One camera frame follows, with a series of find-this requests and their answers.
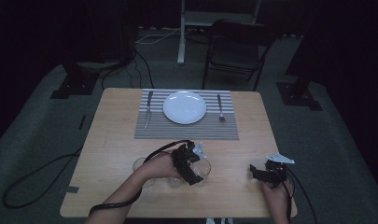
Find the black chair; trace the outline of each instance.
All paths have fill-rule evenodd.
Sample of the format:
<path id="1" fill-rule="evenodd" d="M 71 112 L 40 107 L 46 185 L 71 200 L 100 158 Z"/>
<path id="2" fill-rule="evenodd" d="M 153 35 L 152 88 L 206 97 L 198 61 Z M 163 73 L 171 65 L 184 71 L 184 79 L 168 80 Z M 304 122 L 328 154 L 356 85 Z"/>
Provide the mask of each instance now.
<path id="1" fill-rule="evenodd" d="M 274 42 L 270 29 L 262 24 L 219 20 L 210 27 L 209 46 L 203 71 L 203 89 L 209 69 L 227 70 L 249 75 L 258 71 L 259 83 L 265 57 Z"/>

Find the white desk leg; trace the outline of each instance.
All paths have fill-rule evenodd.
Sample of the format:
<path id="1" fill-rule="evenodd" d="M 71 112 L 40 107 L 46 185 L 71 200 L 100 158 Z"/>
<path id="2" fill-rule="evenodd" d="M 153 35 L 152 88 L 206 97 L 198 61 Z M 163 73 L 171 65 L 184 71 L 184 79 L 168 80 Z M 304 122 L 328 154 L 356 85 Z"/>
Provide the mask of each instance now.
<path id="1" fill-rule="evenodd" d="M 179 44 L 179 54 L 177 55 L 177 64 L 183 65 L 185 64 L 185 50 L 186 50 L 186 38 L 183 37 L 182 41 Z"/>
<path id="2" fill-rule="evenodd" d="M 180 14 L 180 41 L 179 41 L 179 52 L 177 54 L 177 64 L 185 64 L 185 50 L 186 50 L 186 38 L 185 38 L 185 0 L 182 0 L 182 11 Z"/>

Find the striped placemat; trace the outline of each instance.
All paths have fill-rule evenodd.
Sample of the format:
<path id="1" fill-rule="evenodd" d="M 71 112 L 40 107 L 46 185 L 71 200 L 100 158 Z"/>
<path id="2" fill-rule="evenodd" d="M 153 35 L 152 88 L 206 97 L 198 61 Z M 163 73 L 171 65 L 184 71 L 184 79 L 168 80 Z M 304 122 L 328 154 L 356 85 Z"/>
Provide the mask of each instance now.
<path id="1" fill-rule="evenodd" d="M 151 98 L 151 120 L 145 129 L 147 95 L 153 91 Z M 163 113 L 164 100 L 176 91 L 192 91 L 199 94 L 206 103 L 206 113 L 202 119 L 192 124 L 178 124 L 169 120 Z M 219 108 L 217 95 L 220 94 L 224 122 L 218 120 Z M 190 140 L 239 140 L 235 122 L 234 108 L 229 91 L 201 90 L 163 90 L 144 89 L 136 122 L 135 139 L 190 139 Z"/>

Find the clear glass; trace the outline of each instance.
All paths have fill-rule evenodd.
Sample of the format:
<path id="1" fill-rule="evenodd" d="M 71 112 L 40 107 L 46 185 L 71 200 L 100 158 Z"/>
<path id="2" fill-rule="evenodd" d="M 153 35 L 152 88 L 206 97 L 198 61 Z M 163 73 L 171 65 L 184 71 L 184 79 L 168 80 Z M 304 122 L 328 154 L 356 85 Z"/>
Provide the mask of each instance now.
<path id="1" fill-rule="evenodd" d="M 175 177 L 166 177 L 166 181 L 171 188 L 179 188 L 182 186 L 185 181 L 183 179 L 175 178 Z"/>
<path id="2" fill-rule="evenodd" d="M 204 186 L 206 185 L 209 174 L 211 173 L 211 163 L 208 160 L 199 160 L 190 165 L 194 174 L 203 178 L 203 180 L 194 186 Z"/>

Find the white plate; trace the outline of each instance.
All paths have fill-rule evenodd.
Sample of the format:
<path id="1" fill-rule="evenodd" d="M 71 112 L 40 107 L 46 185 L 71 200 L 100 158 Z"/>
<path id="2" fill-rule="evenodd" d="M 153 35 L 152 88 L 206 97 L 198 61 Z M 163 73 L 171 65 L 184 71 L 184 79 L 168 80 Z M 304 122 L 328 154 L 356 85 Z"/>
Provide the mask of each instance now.
<path id="1" fill-rule="evenodd" d="M 163 112 L 173 122 L 191 124 L 205 115 L 206 103 L 197 93 L 177 91 L 165 99 Z"/>

